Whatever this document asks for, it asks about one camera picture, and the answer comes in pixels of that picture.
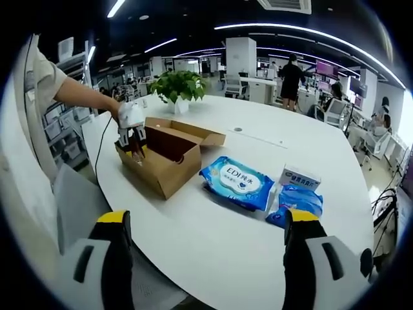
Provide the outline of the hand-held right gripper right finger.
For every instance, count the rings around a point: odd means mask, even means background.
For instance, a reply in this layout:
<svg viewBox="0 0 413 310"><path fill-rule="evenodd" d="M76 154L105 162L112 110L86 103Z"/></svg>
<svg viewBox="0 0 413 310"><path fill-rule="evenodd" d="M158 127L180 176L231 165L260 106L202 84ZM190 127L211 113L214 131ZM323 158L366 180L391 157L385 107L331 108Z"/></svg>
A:
<svg viewBox="0 0 413 310"><path fill-rule="evenodd" d="M349 309L370 285L372 251L356 255L317 216L289 209L283 266L283 309Z"/></svg>

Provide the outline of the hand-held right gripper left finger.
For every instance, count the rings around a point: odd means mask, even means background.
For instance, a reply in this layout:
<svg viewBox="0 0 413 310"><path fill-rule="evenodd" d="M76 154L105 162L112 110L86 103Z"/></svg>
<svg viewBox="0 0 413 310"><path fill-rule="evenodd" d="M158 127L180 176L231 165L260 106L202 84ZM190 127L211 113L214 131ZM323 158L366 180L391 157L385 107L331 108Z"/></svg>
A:
<svg viewBox="0 0 413 310"><path fill-rule="evenodd" d="M108 212L62 257L67 309L133 309L130 212Z"/></svg>

